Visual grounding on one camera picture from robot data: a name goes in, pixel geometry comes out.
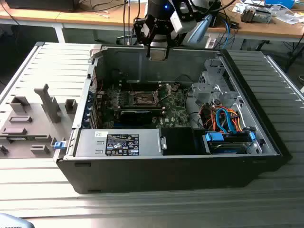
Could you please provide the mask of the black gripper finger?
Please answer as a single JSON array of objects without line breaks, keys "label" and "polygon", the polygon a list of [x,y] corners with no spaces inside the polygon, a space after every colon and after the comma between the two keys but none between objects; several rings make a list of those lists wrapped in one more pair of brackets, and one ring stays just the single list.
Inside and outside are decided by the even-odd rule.
[{"label": "black gripper finger", "polygon": [[170,48],[171,48],[171,35],[167,35],[167,47],[165,52],[165,59],[167,59],[169,56]]},{"label": "black gripper finger", "polygon": [[150,37],[146,37],[145,41],[143,42],[143,44],[147,47],[147,55],[146,57],[150,57],[150,53],[151,53],[151,38]]}]

